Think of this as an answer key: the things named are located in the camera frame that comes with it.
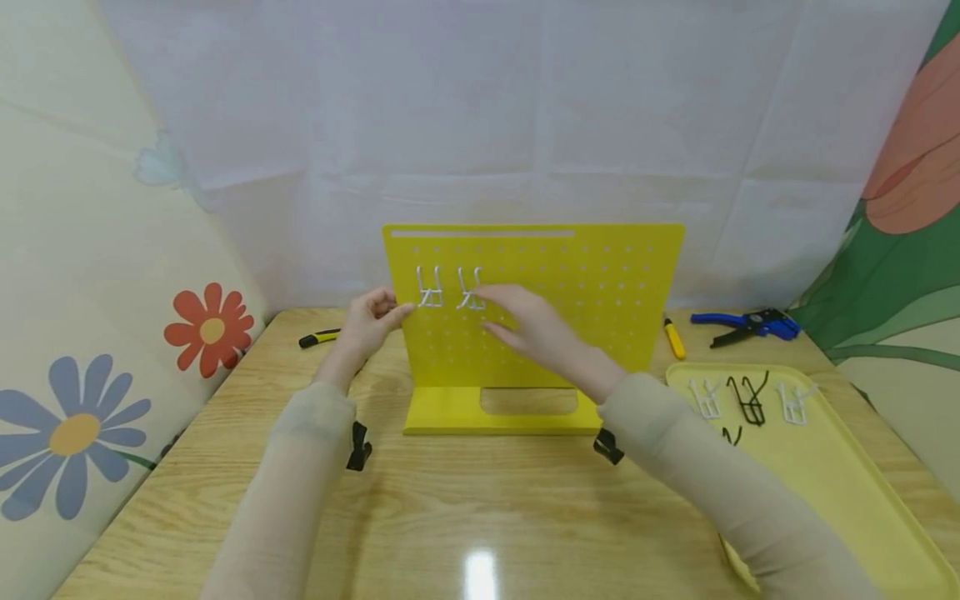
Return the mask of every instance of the sheer sleeve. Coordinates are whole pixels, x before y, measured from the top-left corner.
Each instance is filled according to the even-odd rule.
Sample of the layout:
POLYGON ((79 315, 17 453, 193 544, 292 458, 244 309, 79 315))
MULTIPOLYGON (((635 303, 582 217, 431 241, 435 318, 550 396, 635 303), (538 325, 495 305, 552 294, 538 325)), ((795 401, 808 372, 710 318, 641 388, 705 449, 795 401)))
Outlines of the sheer sleeve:
POLYGON ((203 600, 300 600, 324 501, 344 472, 356 406, 314 383, 290 399, 207 576, 203 600))
POLYGON ((765 598, 879 597, 802 499, 654 377, 630 375, 598 412, 620 450, 707 516, 765 598))

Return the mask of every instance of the white plastic hook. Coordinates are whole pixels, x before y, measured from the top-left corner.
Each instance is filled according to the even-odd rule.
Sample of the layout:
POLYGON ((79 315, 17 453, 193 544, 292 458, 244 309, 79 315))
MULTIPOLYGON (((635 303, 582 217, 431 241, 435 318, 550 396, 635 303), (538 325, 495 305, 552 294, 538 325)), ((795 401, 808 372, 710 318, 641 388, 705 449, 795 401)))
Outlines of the white plastic hook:
POLYGON ((485 310, 487 308, 487 303, 477 298, 473 293, 473 290, 480 287, 480 267, 477 267, 473 270, 473 281, 476 282, 476 285, 473 286, 473 290, 468 290, 467 285, 464 283, 463 267, 457 267, 457 277, 460 278, 460 291, 464 295, 464 299, 460 301, 460 305, 457 306, 457 310, 460 310, 461 308, 468 308, 469 310, 485 310))
POLYGON ((693 379, 690 379, 688 385, 690 391, 693 392, 694 399, 697 400, 697 408, 700 409, 700 416, 706 420, 720 419, 720 407, 717 405, 716 399, 716 392, 720 388, 720 384, 711 388, 709 382, 704 379, 704 388, 707 390, 706 396, 700 396, 700 391, 697 390, 697 383, 693 379))
POLYGON ((817 386, 813 386, 805 393, 801 392, 799 387, 793 389, 793 399, 786 395, 786 387, 781 381, 777 385, 777 392, 780 394, 780 402, 783 404, 783 420, 793 425, 806 425, 806 408, 804 400, 817 391, 817 386))
POLYGON ((423 287, 423 279, 420 278, 420 265, 417 265, 417 284, 420 286, 420 304, 418 306, 427 306, 439 308, 444 305, 444 290, 440 285, 440 265, 433 268, 433 280, 437 288, 423 287))

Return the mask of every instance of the green stem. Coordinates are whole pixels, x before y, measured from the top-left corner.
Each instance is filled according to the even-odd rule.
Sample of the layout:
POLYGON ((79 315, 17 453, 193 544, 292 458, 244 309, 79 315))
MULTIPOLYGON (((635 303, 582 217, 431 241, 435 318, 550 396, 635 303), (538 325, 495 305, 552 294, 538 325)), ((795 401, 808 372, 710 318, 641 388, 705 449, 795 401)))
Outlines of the green stem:
POLYGON ((120 456, 124 457, 131 463, 137 463, 141 467, 144 467, 146 470, 154 470, 156 468, 156 463, 153 461, 148 461, 142 456, 137 456, 136 454, 130 454, 129 452, 121 452, 120 450, 113 450, 120 456))
POLYGON ((834 365, 839 365, 848 358, 857 356, 874 358, 902 358, 934 367, 943 367, 953 371, 960 371, 960 356, 928 348, 914 348, 912 346, 886 346, 881 344, 859 344, 843 346, 826 350, 834 365))

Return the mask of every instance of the yellow board stand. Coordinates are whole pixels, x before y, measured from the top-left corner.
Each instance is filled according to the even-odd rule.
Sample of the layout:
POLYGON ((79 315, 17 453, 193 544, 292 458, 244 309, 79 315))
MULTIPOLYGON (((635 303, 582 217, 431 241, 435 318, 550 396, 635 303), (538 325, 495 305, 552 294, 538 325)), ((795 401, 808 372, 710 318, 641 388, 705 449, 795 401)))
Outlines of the yellow board stand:
POLYGON ((630 371, 645 369, 684 227, 662 225, 388 225, 397 299, 418 306, 403 324, 415 391, 404 433, 592 434, 582 395, 569 415, 489 415, 481 388, 568 388, 490 336, 511 326, 477 284, 518 283, 544 296, 589 344, 630 371))

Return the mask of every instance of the wooden table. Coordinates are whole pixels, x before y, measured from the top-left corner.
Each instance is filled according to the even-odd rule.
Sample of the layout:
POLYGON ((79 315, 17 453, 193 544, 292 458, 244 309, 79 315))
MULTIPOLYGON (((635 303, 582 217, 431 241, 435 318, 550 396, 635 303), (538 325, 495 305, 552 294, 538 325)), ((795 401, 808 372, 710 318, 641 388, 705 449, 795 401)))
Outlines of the wooden table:
MULTIPOLYGON (((300 350, 298 338, 341 316, 278 315, 56 597, 196 597, 274 419, 326 352, 300 350)), ((807 373, 960 565, 960 510, 805 335, 710 350, 722 327, 673 316, 688 360, 807 373)), ((672 360, 659 339, 651 372, 662 376, 672 360)), ((750 597, 709 523, 629 461, 612 467, 592 438, 404 437, 411 389, 395 333, 351 390, 374 454, 362 473, 344 474, 324 513, 307 598, 750 597)), ((569 401, 558 391, 533 396, 538 405, 569 401)), ((516 400, 486 401, 503 410, 516 400)))

